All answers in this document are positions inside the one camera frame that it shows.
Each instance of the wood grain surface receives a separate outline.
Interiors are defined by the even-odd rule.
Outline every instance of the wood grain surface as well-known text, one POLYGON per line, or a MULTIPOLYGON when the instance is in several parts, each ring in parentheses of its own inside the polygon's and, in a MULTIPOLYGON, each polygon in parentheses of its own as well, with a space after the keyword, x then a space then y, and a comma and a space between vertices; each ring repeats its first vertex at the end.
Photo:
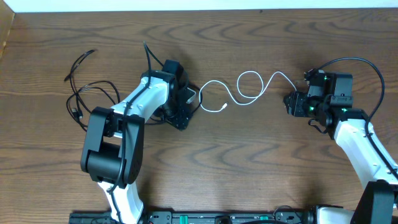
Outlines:
MULTIPOLYGON (((223 80, 234 93, 246 70, 265 80, 281 70, 304 90, 304 71, 338 57, 367 58, 384 74, 387 88, 373 124, 398 160, 397 12, 16 15, 0 62, 0 223, 66 223, 70 212, 109 208, 104 192, 80 170, 85 133, 66 111, 72 91, 63 79, 79 55, 97 49, 76 71, 76 84, 110 80, 125 97, 147 69, 143 40, 161 60, 179 60, 197 85, 223 80)), ((374 71, 361 62, 328 70, 353 74, 354 106, 370 113, 380 94, 374 71)), ((260 90, 255 76, 241 81, 245 94, 260 90)), ((314 203, 355 209, 363 190, 348 158, 307 119, 286 113, 282 97, 290 91, 286 80, 275 77, 257 102, 236 106, 221 85, 210 85, 204 105, 218 109, 229 101, 222 113, 199 110, 182 132, 147 126, 137 180, 144 203, 174 210, 256 211, 314 203)), ((84 99, 91 108, 111 105, 100 92, 85 93, 84 99)))

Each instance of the white background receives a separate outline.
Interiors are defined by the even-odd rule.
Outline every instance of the white background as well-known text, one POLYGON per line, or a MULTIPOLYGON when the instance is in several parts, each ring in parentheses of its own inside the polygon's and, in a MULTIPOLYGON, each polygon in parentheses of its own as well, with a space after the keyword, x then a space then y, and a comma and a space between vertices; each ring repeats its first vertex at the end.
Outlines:
POLYGON ((14 12, 398 7, 398 0, 4 0, 14 12))

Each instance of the wooden table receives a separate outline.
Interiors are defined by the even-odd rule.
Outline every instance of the wooden table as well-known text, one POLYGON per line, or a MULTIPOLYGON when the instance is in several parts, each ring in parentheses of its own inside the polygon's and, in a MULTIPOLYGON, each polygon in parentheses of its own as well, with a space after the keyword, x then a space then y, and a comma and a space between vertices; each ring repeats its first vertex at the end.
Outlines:
MULTIPOLYGON (((304 90, 304 71, 338 57, 367 58, 387 88, 373 124, 398 159, 397 9, 18 14, 0 63, 1 223, 66 223, 70 212, 109 208, 80 170, 85 133, 66 111, 72 91, 63 79, 79 55, 97 49, 76 71, 76 84, 111 80, 125 97, 147 69, 143 40, 158 58, 179 60, 197 85, 223 80, 234 93, 246 70, 265 80, 281 70, 304 90)), ((354 106, 370 113, 380 94, 374 71, 361 62, 328 70, 353 74, 354 106)), ((241 88, 256 95, 259 80, 244 77, 241 88)), ((282 97, 291 90, 275 77, 257 102, 236 106, 221 85, 211 85, 204 105, 218 109, 229 101, 222 113, 199 110, 182 132, 147 126, 137 180, 144 203, 174 210, 314 203, 355 209, 363 192, 355 171, 334 141, 286 113, 282 97)), ((99 92, 84 99, 91 108, 111 106, 99 92)))

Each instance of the white cable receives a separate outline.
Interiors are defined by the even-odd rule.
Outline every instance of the white cable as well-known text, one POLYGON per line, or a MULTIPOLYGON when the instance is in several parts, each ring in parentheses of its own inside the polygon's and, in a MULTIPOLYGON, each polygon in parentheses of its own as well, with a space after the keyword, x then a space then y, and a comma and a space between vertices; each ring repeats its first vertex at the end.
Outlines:
MULTIPOLYGON (((255 72, 255 71, 246 71, 246 72, 242 73, 242 74, 238 77, 238 80, 236 80, 236 87, 237 87, 238 92, 239 92, 239 94, 240 94, 241 96, 243 96, 243 97, 245 97, 245 98, 253 99, 253 100, 250 101, 249 103, 239 103, 239 102, 237 102, 237 101, 234 99, 234 97, 232 96, 231 92, 229 91, 229 88, 228 88, 224 83, 222 83, 222 82, 220 82, 220 81, 218 81, 218 80, 210 80, 210 81, 208 81, 206 84, 204 84, 204 85, 200 88, 199 96, 200 96, 200 94, 201 94, 201 91, 204 89, 205 86, 207 86, 207 84, 212 83, 212 82, 216 82, 216 83, 222 84, 222 85, 226 88, 226 91, 229 93, 230 97, 232 98, 232 100, 233 100, 237 105, 242 105, 242 106, 244 106, 244 105, 249 105, 249 104, 253 103, 254 101, 256 101, 256 100, 266 91, 266 89, 267 89, 269 83, 271 82, 271 80, 272 80, 272 78, 274 77, 275 74, 281 74, 281 75, 283 75, 283 76, 287 79, 287 81, 289 81, 290 84, 292 84, 294 90, 297 91, 296 86, 294 86, 294 84, 292 83, 292 81, 290 81, 289 78, 287 78, 287 76, 286 76, 285 74, 283 74, 282 72, 275 72, 274 74, 272 74, 272 76, 271 76, 271 78, 269 79, 269 81, 268 81, 266 87, 264 88, 264 82, 262 81, 262 78, 261 78, 260 74, 258 74, 258 73, 255 72), (260 94, 258 94, 257 96, 246 96, 246 95, 242 94, 242 93, 241 93, 241 90, 239 89, 239 79, 240 79, 244 74, 247 74, 247 73, 254 73, 254 74, 256 74, 256 75, 260 78, 260 81, 261 81, 261 91, 260 91, 260 94)), ((207 111, 207 112, 217 113, 217 112, 220 112, 220 111, 222 111, 223 109, 225 109, 225 108, 227 107, 227 105, 228 105, 228 102, 224 103, 224 105, 221 107, 221 109, 216 110, 216 111, 206 109, 206 108, 203 106, 203 104, 201 104, 200 106, 201 106, 202 109, 204 109, 204 110, 207 111)))

